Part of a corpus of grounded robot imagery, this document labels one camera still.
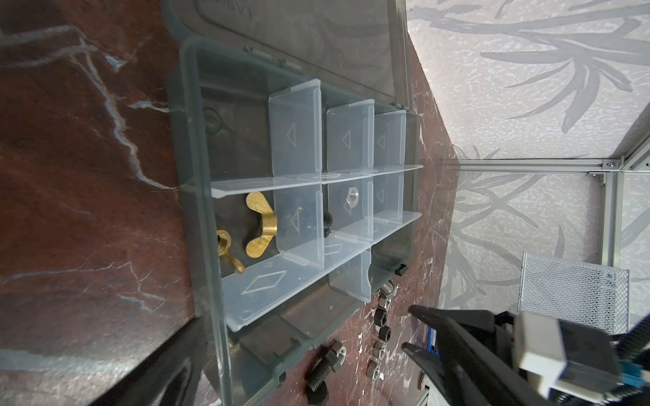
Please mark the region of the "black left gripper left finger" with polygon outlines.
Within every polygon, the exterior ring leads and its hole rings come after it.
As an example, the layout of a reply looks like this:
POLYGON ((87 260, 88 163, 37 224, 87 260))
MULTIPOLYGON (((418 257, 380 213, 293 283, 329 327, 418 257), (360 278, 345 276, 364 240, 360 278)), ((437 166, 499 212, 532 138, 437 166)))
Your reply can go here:
POLYGON ((92 403, 193 405, 206 364, 205 323, 194 317, 92 403))

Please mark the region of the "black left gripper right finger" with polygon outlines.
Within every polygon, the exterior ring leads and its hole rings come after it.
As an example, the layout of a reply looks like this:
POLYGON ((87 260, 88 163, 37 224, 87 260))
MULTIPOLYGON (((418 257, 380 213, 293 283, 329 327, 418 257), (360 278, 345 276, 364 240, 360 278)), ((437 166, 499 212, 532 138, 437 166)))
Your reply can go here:
POLYGON ((401 349, 450 405, 550 405, 513 369, 515 315, 504 311, 452 311, 409 307, 437 333, 438 353, 411 343, 401 349))

